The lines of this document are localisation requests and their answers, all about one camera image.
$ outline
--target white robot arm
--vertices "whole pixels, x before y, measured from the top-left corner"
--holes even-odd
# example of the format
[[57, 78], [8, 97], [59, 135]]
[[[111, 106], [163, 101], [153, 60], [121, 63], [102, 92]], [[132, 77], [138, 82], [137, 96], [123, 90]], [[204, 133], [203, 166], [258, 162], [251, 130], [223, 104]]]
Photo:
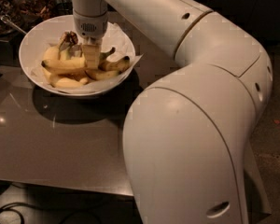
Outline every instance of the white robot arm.
[[[79, 1], [74, 11], [99, 0]], [[244, 150], [271, 95], [267, 52], [192, 0], [104, 1], [181, 67], [146, 88], [125, 120], [124, 156], [143, 222], [247, 224]]]

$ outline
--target white bowl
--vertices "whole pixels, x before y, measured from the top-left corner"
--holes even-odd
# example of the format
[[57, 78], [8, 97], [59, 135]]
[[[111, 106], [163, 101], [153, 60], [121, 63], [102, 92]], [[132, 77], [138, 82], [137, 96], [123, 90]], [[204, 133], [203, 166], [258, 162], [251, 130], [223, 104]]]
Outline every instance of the white bowl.
[[140, 59], [135, 56], [132, 41], [122, 32], [118, 25], [109, 23], [102, 42], [102, 51], [115, 47], [131, 60], [131, 67], [117, 77], [95, 81], [78, 89], [57, 89], [48, 84], [41, 70], [42, 57], [45, 50], [57, 44], [63, 32], [76, 31], [72, 15], [56, 17], [39, 23], [22, 40], [19, 50], [21, 68], [26, 76], [37, 86], [52, 93], [64, 96], [98, 96], [118, 86], [133, 70]]

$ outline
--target gray table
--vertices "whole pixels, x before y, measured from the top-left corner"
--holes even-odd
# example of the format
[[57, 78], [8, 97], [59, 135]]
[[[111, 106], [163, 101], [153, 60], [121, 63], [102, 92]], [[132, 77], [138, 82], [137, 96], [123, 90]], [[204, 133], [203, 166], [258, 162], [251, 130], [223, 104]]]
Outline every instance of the gray table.
[[129, 78], [95, 99], [36, 87], [20, 67], [0, 67], [0, 180], [133, 195], [122, 127], [134, 97], [175, 63], [119, 14], [110, 14], [144, 54]]

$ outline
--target bunch of bananas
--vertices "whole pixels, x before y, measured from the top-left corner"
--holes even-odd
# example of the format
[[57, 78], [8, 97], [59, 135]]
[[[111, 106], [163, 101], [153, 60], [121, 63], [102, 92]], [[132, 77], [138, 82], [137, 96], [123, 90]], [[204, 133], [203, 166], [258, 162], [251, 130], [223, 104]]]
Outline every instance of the bunch of bananas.
[[74, 32], [65, 32], [57, 45], [46, 49], [41, 65], [52, 87], [78, 88], [96, 80], [116, 77], [130, 67], [128, 56], [121, 55], [113, 62], [107, 59], [116, 52], [115, 48], [101, 52], [100, 45], [77, 42]]

